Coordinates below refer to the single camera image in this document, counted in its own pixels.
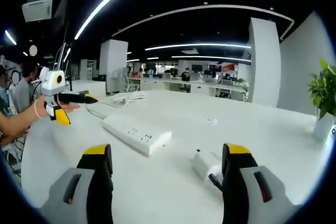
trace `bracelet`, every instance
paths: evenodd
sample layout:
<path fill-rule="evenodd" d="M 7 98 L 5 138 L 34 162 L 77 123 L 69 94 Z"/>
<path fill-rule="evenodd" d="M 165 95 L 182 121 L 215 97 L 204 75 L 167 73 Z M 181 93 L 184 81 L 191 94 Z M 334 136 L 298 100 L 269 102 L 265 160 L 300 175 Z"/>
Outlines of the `bracelet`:
<path fill-rule="evenodd" d="M 35 102 L 34 102 L 34 110 L 35 110 L 35 113 L 36 113 L 37 117 L 38 117 L 38 118 L 41 118 L 41 117 L 38 115 L 37 110 L 36 110 L 36 102 L 37 102 L 37 100 L 35 100 Z"/>

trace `white pot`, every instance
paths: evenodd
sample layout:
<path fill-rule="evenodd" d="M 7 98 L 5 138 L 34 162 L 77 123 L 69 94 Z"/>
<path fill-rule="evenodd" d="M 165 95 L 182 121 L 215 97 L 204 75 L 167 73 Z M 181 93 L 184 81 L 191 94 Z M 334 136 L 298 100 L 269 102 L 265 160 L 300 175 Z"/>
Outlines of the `white pot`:
<path fill-rule="evenodd" d="M 316 123 L 314 128 L 314 137 L 319 141 L 326 141 L 327 137 L 334 125 L 334 116 L 326 113 L 320 120 L 320 111 L 316 117 Z"/>

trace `potted plant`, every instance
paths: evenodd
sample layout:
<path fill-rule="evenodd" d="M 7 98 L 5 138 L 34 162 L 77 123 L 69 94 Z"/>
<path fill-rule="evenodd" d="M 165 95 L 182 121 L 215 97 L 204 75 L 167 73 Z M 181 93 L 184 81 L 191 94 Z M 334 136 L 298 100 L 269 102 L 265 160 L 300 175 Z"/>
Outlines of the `potted plant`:
<path fill-rule="evenodd" d="M 239 78 L 237 81 L 238 81 L 239 84 L 245 83 L 245 80 L 243 78 Z"/>
<path fill-rule="evenodd" d="M 313 105 L 318 108 L 318 116 L 314 128 L 314 136 L 325 141 L 333 127 L 336 115 L 336 67 L 320 59 L 322 70 L 319 76 L 312 74 L 309 83 Z"/>

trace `white power strip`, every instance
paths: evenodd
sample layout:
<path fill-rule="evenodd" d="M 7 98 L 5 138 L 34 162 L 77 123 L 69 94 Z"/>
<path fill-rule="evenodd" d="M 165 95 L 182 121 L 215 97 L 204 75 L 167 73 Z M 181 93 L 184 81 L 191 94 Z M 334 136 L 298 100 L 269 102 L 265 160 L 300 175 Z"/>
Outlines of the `white power strip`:
<path fill-rule="evenodd" d="M 117 113 L 105 118 L 103 127 L 147 155 L 165 145 L 172 137 L 172 132 L 162 127 Z"/>

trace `black ceiling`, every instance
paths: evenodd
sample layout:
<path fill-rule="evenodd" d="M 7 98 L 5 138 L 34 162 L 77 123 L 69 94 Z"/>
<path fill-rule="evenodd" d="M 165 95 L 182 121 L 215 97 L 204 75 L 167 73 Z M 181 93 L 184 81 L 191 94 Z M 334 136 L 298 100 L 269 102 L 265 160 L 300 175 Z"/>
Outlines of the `black ceiling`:
<path fill-rule="evenodd" d="M 290 22 L 273 15 L 244 9 L 209 8 L 190 10 L 156 18 L 132 27 L 111 37 L 120 29 L 149 18 L 151 15 L 181 8 L 208 5 L 244 5 L 259 7 L 286 15 L 295 20 L 290 34 L 315 8 L 312 0 L 112 0 L 91 21 L 81 37 L 74 41 L 74 36 L 81 24 L 102 0 L 68 0 L 66 22 L 57 18 L 52 20 L 25 23 L 22 4 L 26 0 L 4 0 L 2 11 L 7 29 L 15 36 L 17 46 L 2 41 L 0 54 L 13 61 L 20 61 L 34 44 L 38 48 L 38 59 L 44 55 L 55 55 L 64 40 L 71 44 L 72 59 L 99 59 L 100 44 L 113 38 L 129 42 L 129 58 L 146 59 L 160 56 L 168 60 L 171 55 L 181 55 L 182 48 L 144 51 L 144 48 L 170 44 L 216 42 L 246 44 L 248 26 L 251 17 L 273 20 L 277 24 L 279 36 L 287 29 Z M 61 0 L 54 0 L 53 14 Z M 242 56 L 244 50 L 230 48 L 198 48 L 199 55 Z"/>

